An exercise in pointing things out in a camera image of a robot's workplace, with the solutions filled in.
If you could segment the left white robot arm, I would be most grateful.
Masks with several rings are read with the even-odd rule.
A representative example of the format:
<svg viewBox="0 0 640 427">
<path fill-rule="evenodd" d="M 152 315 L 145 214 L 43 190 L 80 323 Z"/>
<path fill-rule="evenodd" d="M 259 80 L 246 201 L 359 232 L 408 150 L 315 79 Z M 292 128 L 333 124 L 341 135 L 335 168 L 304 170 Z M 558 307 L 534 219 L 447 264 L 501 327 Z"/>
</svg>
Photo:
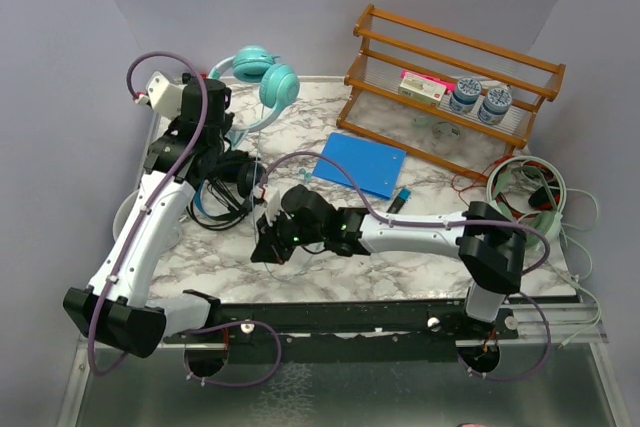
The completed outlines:
<svg viewBox="0 0 640 427">
<path fill-rule="evenodd" d="M 220 332 L 221 318 L 206 297 L 187 293 L 152 303 L 149 290 L 171 232 L 222 157 L 233 122 L 231 90 L 219 80 L 173 83 L 155 73 L 147 93 L 169 127 L 148 147 L 133 206 L 107 258 L 86 287 L 69 289 L 63 299 L 88 340 L 140 358 L 181 331 L 202 342 Z"/>
</svg>

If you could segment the teal cat-ear headphones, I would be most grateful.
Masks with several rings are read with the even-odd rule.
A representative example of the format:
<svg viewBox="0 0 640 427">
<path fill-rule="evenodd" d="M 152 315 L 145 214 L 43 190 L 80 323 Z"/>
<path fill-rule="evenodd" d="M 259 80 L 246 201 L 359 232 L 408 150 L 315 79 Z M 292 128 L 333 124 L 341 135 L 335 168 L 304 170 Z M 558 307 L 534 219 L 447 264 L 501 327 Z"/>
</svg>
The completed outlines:
<svg viewBox="0 0 640 427">
<path fill-rule="evenodd" d="M 259 45 L 248 45 L 235 55 L 218 62 L 208 73 L 209 79 L 219 80 L 227 70 L 240 82 L 259 85 L 260 103 L 270 111 L 268 115 L 248 126 L 232 127 L 228 133 L 233 148 L 237 147 L 248 134 L 259 132 L 274 123 L 282 112 L 298 97 L 300 81 L 289 64 L 277 61 Z"/>
</svg>

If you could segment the white over-ear headphones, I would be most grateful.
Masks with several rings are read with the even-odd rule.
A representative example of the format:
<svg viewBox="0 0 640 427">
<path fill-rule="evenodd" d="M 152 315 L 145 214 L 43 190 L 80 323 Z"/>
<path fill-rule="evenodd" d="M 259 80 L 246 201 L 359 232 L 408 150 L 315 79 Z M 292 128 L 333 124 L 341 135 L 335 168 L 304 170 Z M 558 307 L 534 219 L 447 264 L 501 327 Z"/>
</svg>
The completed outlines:
<svg viewBox="0 0 640 427">
<path fill-rule="evenodd" d="M 120 204 L 112 222 L 112 237 L 114 241 L 118 239 L 120 233 L 122 232 L 129 214 L 135 204 L 135 200 L 138 197 L 138 193 L 138 190 L 133 191 Z M 177 222 L 172 227 L 171 231 L 168 234 L 168 237 L 165 239 L 162 252 L 165 253 L 170 249 L 176 247 L 182 239 L 182 234 L 183 229 L 181 223 Z"/>
</svg>

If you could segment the black blue headphones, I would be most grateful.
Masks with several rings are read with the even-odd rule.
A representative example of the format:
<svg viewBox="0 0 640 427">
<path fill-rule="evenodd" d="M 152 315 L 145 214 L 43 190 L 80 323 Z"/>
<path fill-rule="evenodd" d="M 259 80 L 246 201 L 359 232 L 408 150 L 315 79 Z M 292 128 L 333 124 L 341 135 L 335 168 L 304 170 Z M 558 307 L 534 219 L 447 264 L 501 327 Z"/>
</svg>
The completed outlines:
<svg viewBox="0 0 640 427">
<path fill-rule="evenodd" d="M 253 210 L 253 188 L 265 171 L 259 157 L 242 150 L 227 150 L 197 188 L 186 209 L 188 217 L 207 231 L 221 232 L 233 228 Z M 210 214 L 206 211 L 203 201 L 205 191 L 226 208 L 224 213 Z"/>
</svg>

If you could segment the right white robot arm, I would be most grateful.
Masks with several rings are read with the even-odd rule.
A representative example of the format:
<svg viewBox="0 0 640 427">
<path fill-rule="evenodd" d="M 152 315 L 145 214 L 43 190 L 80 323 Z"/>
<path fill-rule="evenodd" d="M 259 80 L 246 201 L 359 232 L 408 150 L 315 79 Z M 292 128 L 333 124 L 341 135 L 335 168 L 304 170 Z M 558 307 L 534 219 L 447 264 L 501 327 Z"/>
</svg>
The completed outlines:
<svg viewBox="0 0 640 427">
<path fill-rule="evenodd" d="M 520 290 L 526 234 L 487 203 L 439 216 L 406 216 L 337 208 L 304 185 L 285 193 L 257 186 L 252 196 L 265 209 L 256 223 L 254 263 L 283 264 L 307 246 L 341 257 L 414 252 L 458 259 L 473 280 L 459 314 L 461 330 L 472 338 L 491 331 L 504 300 Z"/>
</svg>

